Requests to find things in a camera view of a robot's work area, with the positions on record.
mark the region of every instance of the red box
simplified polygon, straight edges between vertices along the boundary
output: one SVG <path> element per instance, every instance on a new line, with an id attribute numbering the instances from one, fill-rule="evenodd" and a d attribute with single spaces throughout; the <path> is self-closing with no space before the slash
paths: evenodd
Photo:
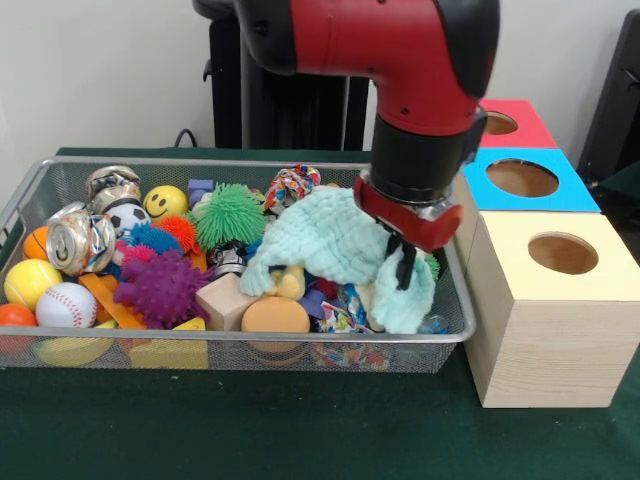
<path id="1" fill-rule="evenodd" d="M 558 148 L 544 122 L 527 100 L 485 99 L 480 105 L 489 115 L 481 147 Z"/>

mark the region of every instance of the white wall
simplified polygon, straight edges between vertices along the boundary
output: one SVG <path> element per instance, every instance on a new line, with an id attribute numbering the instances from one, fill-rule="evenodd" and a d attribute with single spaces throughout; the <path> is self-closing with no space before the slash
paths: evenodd
<path id="1" fill-rule="evenodd" d="M 633 8 L 640 0 L 502 0 L 488 96 L 531 100 L 577 163 L 620 27 Z M 375 112 L 368 113 L 371 121 Z"/>
<path id="2" fill-rule="evenodd" d="M 531 99 L 576 161 L 633 7 L 502 0 L 490 95 Z M 208 22 L 189 0 L 0 0 L 0 205 L 60 146 L 163 147 L 182 127 L 211 145 L 207 57 Z"/>
<path id="3" fill-rule="evenodd" d="M 190 0 L 0 0 L 0 205 L 60 146 L 213 144 Z"/>

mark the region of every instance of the light blue cloth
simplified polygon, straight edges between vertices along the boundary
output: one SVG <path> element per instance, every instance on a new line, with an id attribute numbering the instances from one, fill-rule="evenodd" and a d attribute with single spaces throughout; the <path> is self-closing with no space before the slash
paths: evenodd
<path id="1" fill-rule="evenodd" d="M 389 333 L 416 333 L 433 303 L 435 281 L 416 261 L 407 290 L 398 290 L 399 248 L 385 260 L 389 232 L 360 210 L 353 190 L 314 191 L 287 208 L 267 230 L 240 279 L 240 289 L 258 296 L 273 287 L 269 267 L 300 265 L 339 284 L 374 281 L 373 316 Z"/>

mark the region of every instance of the black cable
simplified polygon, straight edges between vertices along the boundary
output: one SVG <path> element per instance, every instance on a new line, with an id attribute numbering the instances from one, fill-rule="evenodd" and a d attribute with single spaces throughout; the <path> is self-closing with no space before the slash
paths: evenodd
<path id="1" fill-rule="evenodd" d="M 193 132 L 188 128 L 183 128 L 182 130 L 180 130 L 180 133 L 178 134 L 178 138 L 176 138 L 176 141 L 173 144 L 173 148 L 178 148 L 180 146 L 182 137 L 184 137 L 185 135 L 188 135 L 189 138 L 191 139 L 191 145 L 193 146 L 193 148 L 198 148 L 198 142 L 196 142 L 196 137 L 193 134 Z"/>

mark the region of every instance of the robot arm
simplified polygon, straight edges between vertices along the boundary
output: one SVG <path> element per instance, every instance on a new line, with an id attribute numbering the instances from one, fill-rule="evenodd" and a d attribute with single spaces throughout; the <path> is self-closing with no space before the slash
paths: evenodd
<path id="1" fill-rule="evenodd" d="M 451 182 L 486 125 L 478 102 L 497 48 L 499 0 L 234 5 L 249 51 L 267 70 L 376 82 L 371 168 L 356 182 L 356 201 L 404 242 L 444 245 L 461 220 L 460 207 L 447 204 Z"/>

